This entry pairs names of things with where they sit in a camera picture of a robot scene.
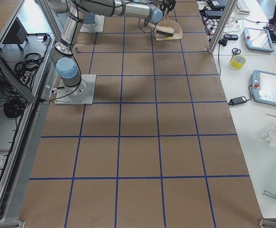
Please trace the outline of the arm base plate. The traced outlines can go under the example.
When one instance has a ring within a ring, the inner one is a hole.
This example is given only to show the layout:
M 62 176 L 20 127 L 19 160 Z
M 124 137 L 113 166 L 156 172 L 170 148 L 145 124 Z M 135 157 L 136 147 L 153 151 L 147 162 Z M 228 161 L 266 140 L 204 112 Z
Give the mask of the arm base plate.
M 105 16 L 88 13 L 85 17 L 80 32 L 95 33 L 103 32 Z
M 92 105 L 96 84 L 96 75 L 82 75 L 79 87 L 67 87 L 62 79 L 59 86 L 62 89 L 57 91 L 56 105 Z

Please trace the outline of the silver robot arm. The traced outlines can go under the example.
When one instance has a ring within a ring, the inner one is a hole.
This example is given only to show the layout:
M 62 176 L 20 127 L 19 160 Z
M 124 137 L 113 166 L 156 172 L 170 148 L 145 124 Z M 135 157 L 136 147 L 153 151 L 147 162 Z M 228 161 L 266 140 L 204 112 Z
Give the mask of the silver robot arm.
M 95 22 L 95 15 L 127 16 L 149 19 L 155 23 L 163 17 L 158 0 L 68 0 L 66 5 L 67 19 L 64 30 L 51 49 L 50 58 L 67 94 L 80 93 L 85 89 L 79 65 L 73 55 L 73 47 L 77 39 L 79 44 L 84 45 L 84 38 L 95 38 L 93 33 L 81 32 L 84 24 Z
M 72 3 L 76 3 L 75 8 L 81 8 L 87 12 L 93 12 L 95 14 L 104 15 L 100 13 L 100 8 L 116 9 L 125 8 L 125 5 L 154 5 L 159 8 L 162 12 L 167 11 L 169 13 L 172 11 L 176 5 L 175 0 L 86 0 L 87 3 L 91 3 L 95 9 L 91 10 L 91 7 L 85 7 L 83 5 L 83 0 L 48 0 L 47 1 L 50 8 L 56 13 L 64 13 L 70 10 Z

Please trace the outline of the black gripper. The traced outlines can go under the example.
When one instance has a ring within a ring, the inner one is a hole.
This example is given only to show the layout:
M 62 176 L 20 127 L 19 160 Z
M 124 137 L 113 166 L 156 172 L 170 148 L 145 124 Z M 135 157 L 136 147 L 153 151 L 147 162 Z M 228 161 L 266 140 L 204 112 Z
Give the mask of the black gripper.
M 176 5 L 176 0 L 160 0 L 159 7 L 163 12 L 171 12 Z

